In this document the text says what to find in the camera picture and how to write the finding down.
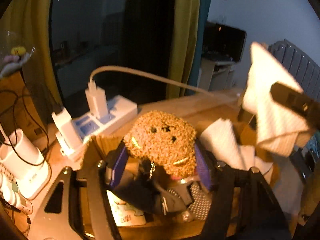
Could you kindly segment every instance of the television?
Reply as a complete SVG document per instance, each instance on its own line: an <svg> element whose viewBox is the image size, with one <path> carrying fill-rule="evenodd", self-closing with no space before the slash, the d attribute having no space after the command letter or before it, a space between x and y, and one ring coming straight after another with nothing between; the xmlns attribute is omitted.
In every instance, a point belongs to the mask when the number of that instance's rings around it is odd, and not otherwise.
<svg viewBox="0 0 320 240"><path fill-rule="evenodd" d="M211 60L239 62L247 33L227 25L207 22L204 28L202 53Z"/></svg>

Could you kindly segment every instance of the white cable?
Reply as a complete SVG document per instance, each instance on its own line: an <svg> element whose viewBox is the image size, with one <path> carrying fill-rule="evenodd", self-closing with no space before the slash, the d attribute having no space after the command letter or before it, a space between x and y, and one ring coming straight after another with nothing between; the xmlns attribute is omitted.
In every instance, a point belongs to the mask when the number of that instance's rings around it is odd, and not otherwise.
<svg viewBox="0 0 320 240"><path fill-rule="evenodd" d="M129 73L129 74L133 74L133 75L137 75L137 76L141 76L141 77L146 77L146 78L150 78L153 80L157 80L160 82L164 82L170 85L174 85L174 86L178 86L178 87L182 87L182 88L186 88L186 89L190 89L199 93L204 93L206 95L209 96L213 96L213 94L211 92L208 92L204 89L201 88L197 88L194 86L189 86L168 78L164 78L164 77L160 77L148 72L144 72L144 71L140 71L140 70L136 70L136 69L132 69L132 68L127 68L127 67L120 67L120 66L103 66L103 67L98 67L97 69L95 69L94 71L91 72L90 74L90 83L93 83L93 77L95 74L98 74L100 72L103 71L117 71L117 72L124 72L124 73Z"/></svg>
<svg viewBox="0 0 320 240"><path fill-rule="evenodd" d="M3 127L2 127L2 125L1 125L1 123L0 123L0 132L1 132L2 135L3 135L4 141L8 141L8 137L6 136L6 134L5 134L4 130L3 130Z"/></svg>

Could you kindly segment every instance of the white power adapter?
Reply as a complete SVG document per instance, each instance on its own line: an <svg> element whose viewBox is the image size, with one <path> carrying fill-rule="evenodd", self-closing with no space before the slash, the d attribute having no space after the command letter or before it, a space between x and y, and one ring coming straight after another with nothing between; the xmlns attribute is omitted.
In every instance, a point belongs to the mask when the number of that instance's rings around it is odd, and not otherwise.
<svg viewBox="0 0 320 240"><path fill-rule="evenodd" d="M78 128L75 126L70 114L65 108L61 112L52 113L53 121L63 136L65 142L71 149L77 149L82 145L82 139L79 135Z"/></svg>
<svg viewBox="0 0 320 240"><path fill-rule="evenodd" d="M85 95L87 97L90 112L94 117L101 119L109 114L106 93L102 88L96 87L94 81L88 83Z"/></svg>

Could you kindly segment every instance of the green curtain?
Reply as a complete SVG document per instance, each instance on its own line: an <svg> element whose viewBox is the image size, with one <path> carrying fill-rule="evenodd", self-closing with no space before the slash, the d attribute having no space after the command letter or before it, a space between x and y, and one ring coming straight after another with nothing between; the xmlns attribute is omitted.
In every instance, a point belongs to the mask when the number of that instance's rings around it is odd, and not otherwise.
<svg viewBox="0 0 320 240"><path fill-rule="evenodd" d="M168 78L187 83L196 49L200 0L175 0L174 27ZM168 85L166 97L184 95L185 89Z"/></svg>
<svg viewBox="0 0 320 240"><path fill-rule="evenodd" d="M55 101L61 103L49 48L50 4L51 0L12 0L0 19L0 30L15 32L35 46L32 67L23 69L25 81L44 83Z"/></svg>

